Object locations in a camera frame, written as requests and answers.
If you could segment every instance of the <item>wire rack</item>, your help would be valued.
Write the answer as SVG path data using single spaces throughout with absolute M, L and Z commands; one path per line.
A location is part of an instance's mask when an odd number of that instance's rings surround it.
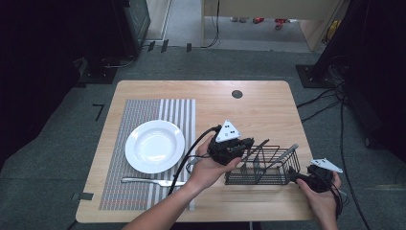
M 253 146 L 242 155 L 238 166 L 225 173 L 226 185 L 286 185 L 292 167 L 300 171 L 296 154 L 297 145 L 289 149 L 279 146 Z

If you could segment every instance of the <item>white plate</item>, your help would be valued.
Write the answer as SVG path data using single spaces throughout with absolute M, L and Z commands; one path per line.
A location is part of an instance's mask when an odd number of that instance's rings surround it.
M 160 173 L 175 165 L 185 149 L 185 138 L 176 125 L 150 121 L 135 128 L 125 143 L 128 163 L 142 173 Z

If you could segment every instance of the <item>wooden table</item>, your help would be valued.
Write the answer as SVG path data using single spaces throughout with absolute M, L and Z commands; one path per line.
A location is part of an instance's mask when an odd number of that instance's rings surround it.
M 346 0 L 220 0 L 218 16 L 300 19 L 299 25 L 307 45 L 310 51 L 315 51 L 344 1 Z M 201 2 L 201 41 L 202 46 L 205 46 L 205 16 L 217 16 L 217 1 Z
M 240 90 L 242 98 L 232 96 Z M 302 171 L 312 158 L 289 85 L 285 81 L 181 81 L 124 80 L 119 82 L 84 188 L 92 200 L 81 200 L 79 222 L 130 222 L 143 211 L 99 210 L 102 191 L 127 99 L 195 99 L 196 137 L 230 119 L 256 144 L 290 148 L 299 144 Z M 178 221 L 261 221 L 312 219 L 298 185 L 224 185 L 224 177 L 195 199 L 195 210 L 185 211 Z

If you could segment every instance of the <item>human hand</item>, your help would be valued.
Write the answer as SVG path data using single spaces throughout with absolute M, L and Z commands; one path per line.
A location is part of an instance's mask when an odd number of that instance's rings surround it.
M 209 137 L 201 146 L 197 148 L 196 155 L 203 156 L 207 154 L 207 150 L 213 136 Z M 236 168 L 241 158 L 233 159 L 227 166 L 223 166 L 215 162 L 212 157 L 199 158 L 199 161 L 194 165 L 192 175 L 187 184 L 192 184 L 199 192 L 212 186 L 217 179 L 225 172 Z
M 334 195 L 331 191 L 316 193 L 311 190 L 308 185 L 301 179 L 297 179 L 296 182 L 307 197 L 307 201 L 313 210 L 314 215 L 322 229 L 337 229 L 336 220 L 336 207 Z M 337 172 L 333 172 L 333 184 L 332 190 L 338 195 L 338 189 L 341 187 L 341 179 Z

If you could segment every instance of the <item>placemat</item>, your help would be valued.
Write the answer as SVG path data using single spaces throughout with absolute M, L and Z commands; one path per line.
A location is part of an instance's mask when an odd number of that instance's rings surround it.
M 182 130 L 185 136 L 184 154 L 194 143 L 194 99 L 127 100 L 101 196 L 100 210 L 146 210 L 167 196 L 169 188 L 163 188 L 152 183 L 121 183 L 121 179 L 126 176 L 173 179 L 173 175 L 176 173 L 181 160 L 165 172 L 148 174 L 136 171 L 125 158 L 125 142 L 128 135 L 137 126 L 153 120 L 164 120 L 174 123 Z M 189 174 L 184 169 L 179 175 L 178 180 L 187 181 L 188 178 Z M 191 202 L 189 209 L 194 209 L 194 202 Z

